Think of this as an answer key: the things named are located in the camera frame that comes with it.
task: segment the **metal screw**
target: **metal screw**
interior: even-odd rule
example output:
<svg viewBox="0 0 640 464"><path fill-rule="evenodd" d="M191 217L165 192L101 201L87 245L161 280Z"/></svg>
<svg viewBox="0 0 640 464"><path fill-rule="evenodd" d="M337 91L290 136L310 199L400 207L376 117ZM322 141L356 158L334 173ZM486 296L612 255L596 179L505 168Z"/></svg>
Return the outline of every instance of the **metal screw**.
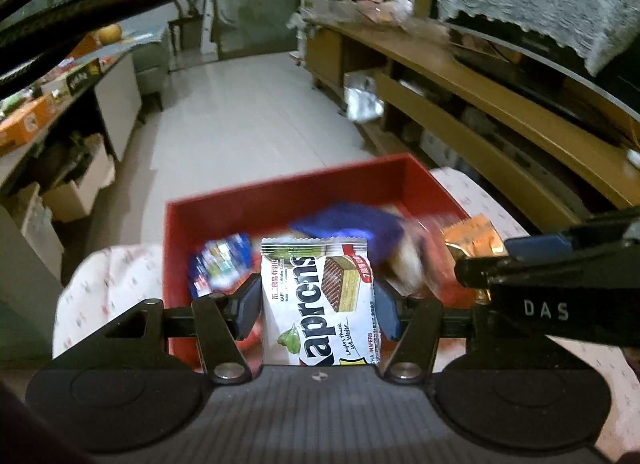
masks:
<svg viewBox="0 0 640 464"><path fill-rule="evenodd" d="M327 374L326 372L322 372L322 370L319 370L315 374L311 374L311 379L313 379L314 381L324 381L328 377L329 374Z"/></svg>
<svg viewBox="0 0 640 464"><path fill-rule="evenodd" d="M422 374L422 369L415 363L396 363L391 367L391 374L401 380L415 379Z"/></svg>
<svg viewBox="0 0 640 464"><path fill-rule="evenodd" d="M221 363L213 369L213 373L220 379L235 380L244 374L244 367L239 363Z"/></svg>

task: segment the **tile floor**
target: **tile floor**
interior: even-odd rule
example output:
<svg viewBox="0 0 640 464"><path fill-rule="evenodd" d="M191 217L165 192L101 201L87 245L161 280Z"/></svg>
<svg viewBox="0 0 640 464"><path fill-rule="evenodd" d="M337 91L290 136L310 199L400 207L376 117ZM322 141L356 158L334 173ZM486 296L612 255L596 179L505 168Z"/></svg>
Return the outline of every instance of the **tile floor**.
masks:
<svg viewBox="0 0 640 464"><path fill-rule="evenodd" d="M98 197L88 252L161 242L169 200L372 157L285 53L179 70L163 100Z"/></svg>

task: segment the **white snack wrapper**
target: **white snack wrapper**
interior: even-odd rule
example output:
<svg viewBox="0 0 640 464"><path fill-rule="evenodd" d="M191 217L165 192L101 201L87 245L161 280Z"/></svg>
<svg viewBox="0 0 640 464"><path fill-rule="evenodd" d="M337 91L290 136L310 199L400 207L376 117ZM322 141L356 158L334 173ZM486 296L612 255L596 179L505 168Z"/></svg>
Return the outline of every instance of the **white snack wrapper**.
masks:
<svg viewBox="0 0 640 464"><path fill-rule="evenodd" d="M364 239L262 239L265 364L380 361Z"/></svg>

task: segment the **orange box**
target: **orange box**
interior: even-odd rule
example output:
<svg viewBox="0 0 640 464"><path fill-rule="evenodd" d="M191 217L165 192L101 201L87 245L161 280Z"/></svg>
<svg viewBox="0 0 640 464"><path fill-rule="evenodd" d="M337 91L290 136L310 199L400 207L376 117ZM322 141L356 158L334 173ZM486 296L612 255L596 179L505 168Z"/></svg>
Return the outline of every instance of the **orange box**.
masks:
<svg viewBox="0 0 640 464"><path fill-rule="evenodd" d="M0 155L27 144L56 115L53 96L47 94L15 110L0 123Z"/></svg>

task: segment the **wooden shelf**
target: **wooden shelf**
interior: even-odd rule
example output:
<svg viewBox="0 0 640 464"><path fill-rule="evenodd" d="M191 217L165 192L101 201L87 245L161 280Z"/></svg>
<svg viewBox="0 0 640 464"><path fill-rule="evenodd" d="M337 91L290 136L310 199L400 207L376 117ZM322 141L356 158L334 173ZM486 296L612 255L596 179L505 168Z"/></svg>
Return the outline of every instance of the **wooden shelf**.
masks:
<svg viewBox="0 0 640 464"><path fill-rule="evenodd" d="M403 32L328 27L386 54L501 121L571 168L618 208L640 204L640 171L629 164L623 149L463 66L446 48Z"/></svg>
<svg viewBox="0 0 640 464"><path fill-rule="evenodd" d="M558 231L580 222L540 181L428 99L381 72L376 75L376 91L380 99L407 114L453 148L541 231Z"/></svg>

